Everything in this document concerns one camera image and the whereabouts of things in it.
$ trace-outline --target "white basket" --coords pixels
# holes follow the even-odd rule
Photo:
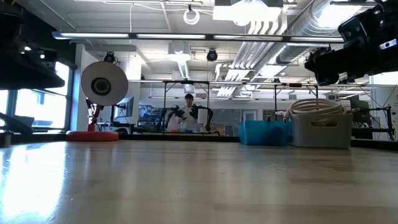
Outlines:
[[[297,147],[349,148],[352,114],[293,114],[293,145]],[[332,126],[316,126],[327,119]]]

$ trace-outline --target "glass window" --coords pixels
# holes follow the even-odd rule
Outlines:
[[[55,72],[65,81],[65,86],[60,88],[47,88],[46,90],[66,96],[68,93],[69,67],[60,62],[56,62]]]
[[[6,114],[7,110],[8,91],[0,91],[0,112]],[[0,119],[0,126],[4,126],[4,121]]]
[[[37,90],[19,90],[16,115],[35,118],[33,127],[64,128],[67,99]]]

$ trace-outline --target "red base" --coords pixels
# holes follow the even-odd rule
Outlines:
[[[119,133],[97,131],[68,131],[67,141],[118,141]]]

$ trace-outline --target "blue storage bin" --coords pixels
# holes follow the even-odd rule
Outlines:
[[[292,123],[283,121],[243,121],[239,140],[247,146],[286,146],[292,135]]]

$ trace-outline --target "rope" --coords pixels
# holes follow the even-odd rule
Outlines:
[[[287,123],[292,114],[345,114],[347,110],[340,102],[326,99],[298,100],[290,106],[284,115]]]

